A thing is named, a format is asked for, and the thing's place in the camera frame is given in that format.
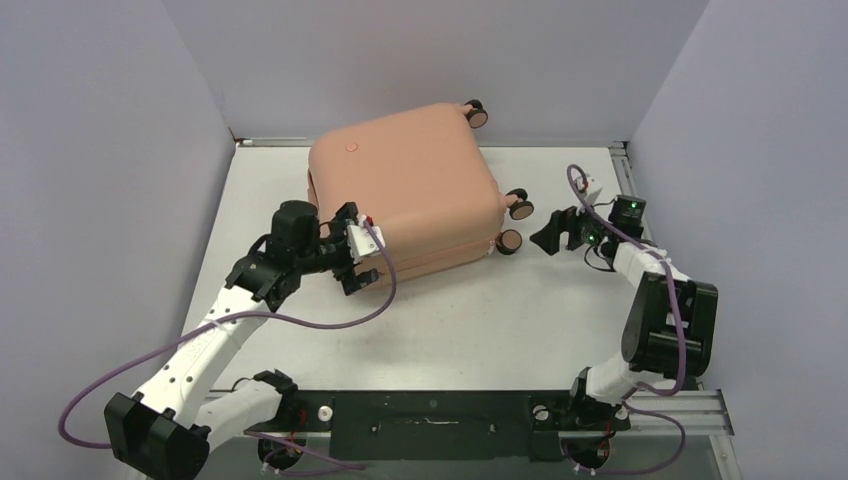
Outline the pink hard-shell suitcase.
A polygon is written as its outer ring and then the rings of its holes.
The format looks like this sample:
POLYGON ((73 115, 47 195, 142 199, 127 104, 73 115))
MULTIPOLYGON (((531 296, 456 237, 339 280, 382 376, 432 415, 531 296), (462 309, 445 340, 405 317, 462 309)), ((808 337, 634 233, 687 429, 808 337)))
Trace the pink hard-shell suitcase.
POLYGON ((307 195, 321 221, 353 202, 382 233, 398 280, 448 270, 523 238, 504 226, 534 211, 501 190, 474 136, 489 114, 477 99, 437 103, 328 132, 308 154, 307 195))

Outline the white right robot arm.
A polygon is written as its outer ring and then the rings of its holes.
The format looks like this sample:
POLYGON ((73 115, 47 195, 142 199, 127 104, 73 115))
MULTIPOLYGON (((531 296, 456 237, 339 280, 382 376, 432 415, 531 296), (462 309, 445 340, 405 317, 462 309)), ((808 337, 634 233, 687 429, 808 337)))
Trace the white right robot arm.
POLYGON ((619 352, 584 368, 569 391, 563 420, 573 429, 622 424, 635 392, 674 395, 710 362, 718 289, 681 273, 643 238, 645 207, 641 198, 619 195, 606 219, 586 207, 556 210, 530 238, 549 255, 595 251, 636 289, 619 352))

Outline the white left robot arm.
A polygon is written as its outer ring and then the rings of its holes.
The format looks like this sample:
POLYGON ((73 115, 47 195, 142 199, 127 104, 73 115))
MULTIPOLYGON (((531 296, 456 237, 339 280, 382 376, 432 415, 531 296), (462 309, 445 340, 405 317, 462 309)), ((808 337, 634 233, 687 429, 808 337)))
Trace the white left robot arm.
POLYGON ((148 479, 194 479, 209 455, 251 427, 274 430, 296 421, 297 387, 279 371, 263 371, 214 401, 207 396, 246 341, 279 308, 306 275, 329 272, 351 295, 375 283, 376 269, 358 272, 363 260, 386 256, 372 219, 353 202, 328 221, 306 201, 282 203, 262 235, 236 261, 199 325, 171 347, 171 357, 133 394, 115 394, 104 411, 114 457, 148 479))

